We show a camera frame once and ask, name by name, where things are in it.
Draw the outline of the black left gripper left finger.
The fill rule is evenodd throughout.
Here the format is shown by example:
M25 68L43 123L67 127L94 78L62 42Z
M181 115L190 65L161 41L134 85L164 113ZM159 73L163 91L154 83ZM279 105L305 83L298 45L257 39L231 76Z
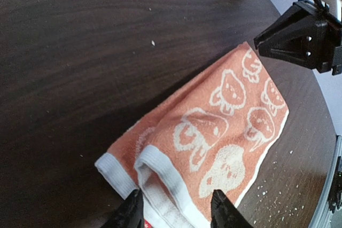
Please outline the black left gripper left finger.
M134 189L101 228L144 227L144 202L140 189Z

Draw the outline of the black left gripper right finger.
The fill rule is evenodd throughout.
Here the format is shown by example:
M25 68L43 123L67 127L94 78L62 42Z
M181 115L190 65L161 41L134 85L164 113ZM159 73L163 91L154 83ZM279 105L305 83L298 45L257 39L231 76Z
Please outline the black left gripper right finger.
M213 191L211 218L211 228L253 228L222 190Z

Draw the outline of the orange bunny towel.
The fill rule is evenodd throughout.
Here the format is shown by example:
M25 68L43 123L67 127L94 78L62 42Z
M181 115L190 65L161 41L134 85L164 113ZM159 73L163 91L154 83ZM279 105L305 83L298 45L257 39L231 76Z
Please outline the orange bunny towel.
M95 167L122 198L142 190L151 226L209 227L213 191L240 204L288 115L243 43L137 121Z

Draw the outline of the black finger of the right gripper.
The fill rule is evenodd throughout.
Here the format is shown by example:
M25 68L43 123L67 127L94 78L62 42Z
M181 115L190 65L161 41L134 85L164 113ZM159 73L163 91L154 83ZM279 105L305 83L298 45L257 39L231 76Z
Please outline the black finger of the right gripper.
M319 73L341 73L341 21L326 7L299 0L254 38L259 55Z

